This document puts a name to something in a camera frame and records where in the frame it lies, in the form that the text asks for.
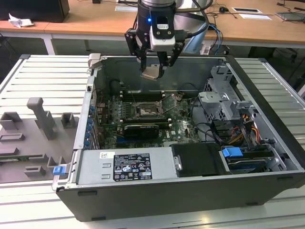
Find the black plastic cover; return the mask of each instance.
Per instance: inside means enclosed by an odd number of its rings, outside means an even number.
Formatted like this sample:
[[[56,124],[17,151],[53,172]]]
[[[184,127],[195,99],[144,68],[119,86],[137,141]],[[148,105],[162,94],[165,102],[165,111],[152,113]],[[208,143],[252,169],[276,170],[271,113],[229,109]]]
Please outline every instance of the black plastic cover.
[[[187,143],[172,145],[173,156],[180,157],[182,170],[178,177],[225,175],[216,143]]]

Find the white sticker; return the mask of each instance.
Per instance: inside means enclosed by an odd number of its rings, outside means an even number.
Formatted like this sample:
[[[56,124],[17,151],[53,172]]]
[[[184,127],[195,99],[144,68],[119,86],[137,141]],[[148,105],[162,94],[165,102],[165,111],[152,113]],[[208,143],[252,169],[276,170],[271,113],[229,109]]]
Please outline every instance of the white sticker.
[[[100,152],[100,159],[114,158],[115,152]]]

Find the computer case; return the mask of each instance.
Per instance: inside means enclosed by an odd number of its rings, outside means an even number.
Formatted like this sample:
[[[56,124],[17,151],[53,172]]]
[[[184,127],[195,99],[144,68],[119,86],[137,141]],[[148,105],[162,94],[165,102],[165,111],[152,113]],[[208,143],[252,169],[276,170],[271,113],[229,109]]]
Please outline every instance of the computer case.
[[[21,19],[63,22],[69,10],[68,0],[0,0],[0,20],[8,20],[10,13]]]

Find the motherboard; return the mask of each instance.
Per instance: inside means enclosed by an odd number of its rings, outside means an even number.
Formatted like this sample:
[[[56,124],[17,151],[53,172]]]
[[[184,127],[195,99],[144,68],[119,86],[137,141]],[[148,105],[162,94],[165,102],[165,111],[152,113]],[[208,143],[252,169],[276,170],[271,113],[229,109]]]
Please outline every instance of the motherboard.
[[[190,111],[190,99],[178,93],[111,96],[100,115],[100,147],[147,148],[200,142]]]

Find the side panel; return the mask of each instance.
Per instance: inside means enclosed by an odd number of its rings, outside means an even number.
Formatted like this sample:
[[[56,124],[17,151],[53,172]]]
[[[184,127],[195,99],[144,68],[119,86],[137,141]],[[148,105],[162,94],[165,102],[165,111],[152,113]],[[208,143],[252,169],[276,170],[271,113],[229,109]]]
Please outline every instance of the side panel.
[[[292,188],[303,174],[129,187],[58,189],[79,221],[122,219],[262,205]]]

